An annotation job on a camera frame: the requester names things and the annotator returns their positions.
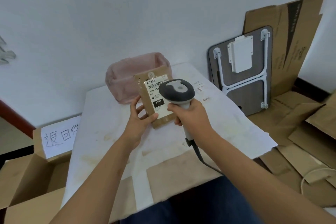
left hand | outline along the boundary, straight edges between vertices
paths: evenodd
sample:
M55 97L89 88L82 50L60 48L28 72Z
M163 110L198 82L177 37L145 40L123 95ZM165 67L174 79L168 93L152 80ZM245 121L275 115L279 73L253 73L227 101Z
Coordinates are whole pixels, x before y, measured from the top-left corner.
M144 105L141 105L138 108L136 107L139 99L140 96L137 96L132 100L131 115L129 116L125 131L121 136L121 138L126 142L127 146L129 146L131 150L134 150L139 145L141 136L145 132L147 126L156 120L159 116L159 114L154 113L149 117L147 114L145 114L139 118L139 113L145 108Z

right hand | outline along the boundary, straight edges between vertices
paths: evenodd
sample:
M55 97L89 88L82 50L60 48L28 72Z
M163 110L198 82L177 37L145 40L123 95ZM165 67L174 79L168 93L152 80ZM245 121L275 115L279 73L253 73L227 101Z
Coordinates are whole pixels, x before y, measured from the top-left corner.
M196 99L191 100L187 110L169 103L168 111L176 114L175 124L183 124L196 143L213 130L204 106Z

blue jeans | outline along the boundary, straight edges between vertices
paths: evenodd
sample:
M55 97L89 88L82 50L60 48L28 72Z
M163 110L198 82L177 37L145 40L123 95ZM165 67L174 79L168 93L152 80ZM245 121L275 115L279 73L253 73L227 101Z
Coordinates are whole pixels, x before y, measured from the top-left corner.
M229 179L221 176L120 221L120 224L157 223L261 224L262 221Z

hand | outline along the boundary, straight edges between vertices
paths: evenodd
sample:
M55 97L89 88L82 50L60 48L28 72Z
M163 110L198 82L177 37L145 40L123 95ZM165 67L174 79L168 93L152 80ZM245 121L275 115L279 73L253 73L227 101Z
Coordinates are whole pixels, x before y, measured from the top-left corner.
M175 124L179 126L183 124L197 144L213 131L204 106L196 99L191 100L187 110L169 103L168 111L176 114Z
M127 146L129 146L131 150L134 150L139 145L141 136L145 132L147 126L156 120L159 116L157 113L154 113L149 117L147 114L145 114L139 118L139 113L145 108L144 105L136 108L139 99L140 96L137 96L132 100L131 115L129 116L125 131L120 137L126 142Z

white cable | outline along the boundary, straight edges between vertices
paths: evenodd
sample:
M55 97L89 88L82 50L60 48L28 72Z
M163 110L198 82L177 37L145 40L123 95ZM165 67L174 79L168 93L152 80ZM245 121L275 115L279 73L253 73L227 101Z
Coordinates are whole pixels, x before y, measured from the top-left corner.
M332 169L332 168L328 168L328 167L324 167L324 168L319 168L319 169L315 169L315 170L312 170L310 172L308 172L307 174L305 174L305 176L302 178L301 180L301 185L300 185L300 191L301 191L301 194L303 195L303 183L305 181L305 178L307 177L307 175L311 174L311 173L314 173L314 172L317 172L317 171L322 171L322 170L330 170L330 171L336 171L336 169Z

